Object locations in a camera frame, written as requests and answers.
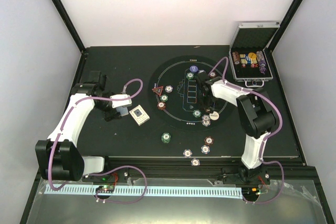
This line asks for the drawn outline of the green poker chips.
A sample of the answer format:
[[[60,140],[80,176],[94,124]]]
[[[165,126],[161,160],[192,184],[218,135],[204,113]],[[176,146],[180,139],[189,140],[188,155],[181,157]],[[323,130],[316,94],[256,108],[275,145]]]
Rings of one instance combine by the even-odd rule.
[[[186,74],[186,78],[188,80],[192,80],[194,78],[194,74],[192,72],[189,72],[189,73]]]
[[[168,96],[166,94],[161,96],[161,101],[166,102],[168,100]]]

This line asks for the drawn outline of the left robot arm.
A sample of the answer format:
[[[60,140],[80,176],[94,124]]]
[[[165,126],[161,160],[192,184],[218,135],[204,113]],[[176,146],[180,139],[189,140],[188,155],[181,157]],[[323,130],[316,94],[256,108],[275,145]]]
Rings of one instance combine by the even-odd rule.
[[[104,157],[82,156],[77,149],[80,132],[92,110],[102,111],[104,119],[111,121],[121,118],[120,110],[132,104],[126,91],[107,92],[106,80],[100,71],[92,71],[87,81],[72,87],[60,122],[46,140],[39,140],[35,146],[43,179],[76,182],[94,173],[106,182],[112,177],[113,169],[104,163]]]

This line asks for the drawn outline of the purple small blind button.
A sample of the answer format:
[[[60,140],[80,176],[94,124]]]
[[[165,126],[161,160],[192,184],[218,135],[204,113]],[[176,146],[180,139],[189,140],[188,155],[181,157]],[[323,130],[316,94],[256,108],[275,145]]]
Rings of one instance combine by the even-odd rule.
[[[189,70],[193,74],[197,74],[198,73],[198,67],[196,65],[190,66]]]

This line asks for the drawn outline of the green poker chip stack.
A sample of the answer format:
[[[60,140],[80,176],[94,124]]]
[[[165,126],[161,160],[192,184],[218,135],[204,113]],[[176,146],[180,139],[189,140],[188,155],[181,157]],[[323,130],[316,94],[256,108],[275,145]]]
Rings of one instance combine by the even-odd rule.
[[[171,140],[171,135],[170,135],[170,133],[165,132],[165,133],[162,134],[162,136],[161,136],[161,141],[162,141],[163,143],[167,144],[167,143],[170,142],[170,140]]]

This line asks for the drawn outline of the blue playing card deck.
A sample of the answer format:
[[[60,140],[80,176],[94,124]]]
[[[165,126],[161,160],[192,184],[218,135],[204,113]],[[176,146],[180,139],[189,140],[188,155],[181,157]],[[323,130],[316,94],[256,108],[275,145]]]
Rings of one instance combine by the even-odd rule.
[[[118,113],[120,113],[121,116],[126,116],[126,115],[129,114],[129,111],[128,111],[128,108],[127,108],[127,107],[122,107],[122,106],[117,107],[117,108],[116,108],[116,111],[117,111]]]

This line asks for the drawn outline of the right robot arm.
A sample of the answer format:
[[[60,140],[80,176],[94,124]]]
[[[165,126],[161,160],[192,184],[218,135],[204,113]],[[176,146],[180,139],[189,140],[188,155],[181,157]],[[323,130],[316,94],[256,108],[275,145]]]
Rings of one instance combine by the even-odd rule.
[[[258,177],[261,164],[266,163],[263,155],[267,140],[282,128],[279,109],[269,100],[263,88],[243,88],[221,77],[211,78],[204,71],[197,73],[193,79],[200,93],[198,102],[204,111],[213,113],[217,100],[237,108],[246,134],[241,157],[243,165],[238,169],[238,176],[243,183],[252,183]]]

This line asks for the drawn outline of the red triangular marker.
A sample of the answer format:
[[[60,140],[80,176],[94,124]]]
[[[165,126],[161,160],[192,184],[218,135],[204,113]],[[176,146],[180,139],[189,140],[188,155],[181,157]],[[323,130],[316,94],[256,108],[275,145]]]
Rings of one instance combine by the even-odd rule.
[[[158,95],[159,97],[161,97],[162,93],[163,93],[164,87],[163,86],[159,86],[159,87],[155,87],[152,89],[152,91]]]

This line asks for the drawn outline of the white playing card box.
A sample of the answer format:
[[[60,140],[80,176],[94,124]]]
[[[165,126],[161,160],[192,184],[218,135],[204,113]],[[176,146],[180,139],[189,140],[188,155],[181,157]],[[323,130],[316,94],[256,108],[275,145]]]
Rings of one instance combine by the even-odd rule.
[[[140,105],[130,110],[129,113],[132,116],[132,118],[135,120],[138,126],[144,124],[150,119],[149,115],[145,112],[143,107],[141,107]]]

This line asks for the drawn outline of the white dealer button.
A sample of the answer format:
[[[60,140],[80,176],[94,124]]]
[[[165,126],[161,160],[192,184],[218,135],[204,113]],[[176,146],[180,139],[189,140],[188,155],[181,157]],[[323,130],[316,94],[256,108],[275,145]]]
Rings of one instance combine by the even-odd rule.
[[[216,111],[214,111],[214,112],[212,112],[212,113],[209,114],[209,118],[210,118],[211,120],[213,120],[213,121],[216,121],[216,120],[219,119],[219,113],[216,112]]]

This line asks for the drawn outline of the brown poker chip stack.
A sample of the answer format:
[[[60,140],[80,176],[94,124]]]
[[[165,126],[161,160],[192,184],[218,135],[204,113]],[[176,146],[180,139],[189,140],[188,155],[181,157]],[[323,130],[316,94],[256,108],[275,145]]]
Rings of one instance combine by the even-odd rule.
[[[204,139],[204,142],[205,142],[206,145],[212,145],[214,143],[214,139],[212,137],[208,136]]]

